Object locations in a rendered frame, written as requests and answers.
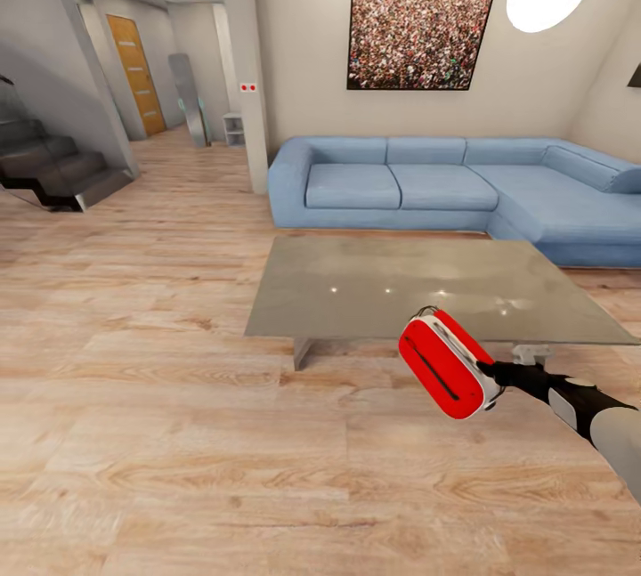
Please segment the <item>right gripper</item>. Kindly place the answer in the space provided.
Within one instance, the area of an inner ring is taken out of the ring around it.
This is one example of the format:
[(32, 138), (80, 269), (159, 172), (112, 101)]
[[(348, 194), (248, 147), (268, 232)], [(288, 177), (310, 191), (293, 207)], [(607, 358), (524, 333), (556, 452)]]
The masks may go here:
[(516, 386), (531, 395), (531, 378), (539, 372), (544, 372), (544, 366), (535, 363), (535, 366), (514, 363), (513, 361), (495, 361), (492, 365), (477, 361), (477, 366), (487, 377), (494, 377), (498, 386)]

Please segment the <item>radio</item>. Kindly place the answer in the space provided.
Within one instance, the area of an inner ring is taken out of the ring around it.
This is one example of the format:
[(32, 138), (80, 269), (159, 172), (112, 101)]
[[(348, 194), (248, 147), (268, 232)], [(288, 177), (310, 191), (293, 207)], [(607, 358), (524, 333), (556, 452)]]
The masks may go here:
[[(434, 316), (421, 317), (425, 309)], [(477, 366), (477, 361), (492, 365), (494, 360), (449, 314), (431, 305), (411, 317), (399, 352), (443, 412), (456, 420), (491, 410), (505, 392)]]

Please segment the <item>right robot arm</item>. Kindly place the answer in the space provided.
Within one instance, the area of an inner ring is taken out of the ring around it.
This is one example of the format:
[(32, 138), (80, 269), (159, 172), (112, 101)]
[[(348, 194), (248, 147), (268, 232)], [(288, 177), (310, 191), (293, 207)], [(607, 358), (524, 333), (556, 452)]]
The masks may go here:
[(498, 386), (516, 386), (550, 405), (607, 460), (641, 506), (641, 411), (597, 391), (591, 382), (544, 372), (536, 357), (550, 358), (548, 345), (519, 345), (512, 353), (518, 357), (514, 361), (477, 361), (477, 366)]

